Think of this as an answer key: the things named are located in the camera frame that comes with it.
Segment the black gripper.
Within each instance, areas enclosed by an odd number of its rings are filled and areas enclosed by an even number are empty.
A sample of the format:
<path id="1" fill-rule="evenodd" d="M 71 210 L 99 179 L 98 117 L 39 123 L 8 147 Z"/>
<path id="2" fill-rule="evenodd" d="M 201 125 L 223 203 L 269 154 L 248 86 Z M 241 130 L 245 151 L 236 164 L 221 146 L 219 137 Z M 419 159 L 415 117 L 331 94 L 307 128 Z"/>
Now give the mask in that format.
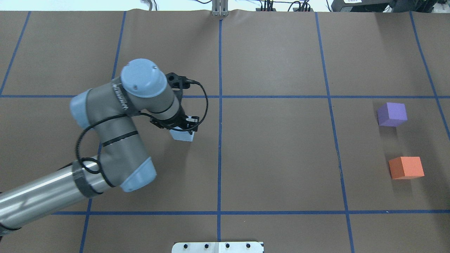
<path id="1" fill-rule="evenodd" d="M 151 116 L 150 122 L 160 129 L 175 129 L 181 128 L 182 130 L 189 129 L 188 133 L 194 133 L 198 131 L 198 124 L 200 117 L 198 116 L 186 116 L 184 111 L 178 111 L 173 117 L 169 119 L 157 119 L 155 115 Z"/>

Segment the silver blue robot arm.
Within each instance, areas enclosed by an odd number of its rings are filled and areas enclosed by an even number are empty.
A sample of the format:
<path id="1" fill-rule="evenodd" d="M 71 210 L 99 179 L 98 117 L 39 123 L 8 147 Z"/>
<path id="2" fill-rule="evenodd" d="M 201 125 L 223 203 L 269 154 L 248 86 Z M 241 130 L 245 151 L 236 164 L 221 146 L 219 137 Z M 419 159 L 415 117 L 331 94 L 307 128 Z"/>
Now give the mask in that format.
<path id="1" fill-rule="evenodd" d="M 156 178 L 151 157 L 133 122 L 146 116 L 161 129 L 190 134 L 182 106 L 183 89 L 193 83 L 164 74 L 148 59 L 125 64 L 118 77 L 88 89 L 70 102 L 83 129 L 75 159 L 58 171 L 1 194 L 1 235 L 119 186 L 125 192 Z"/>

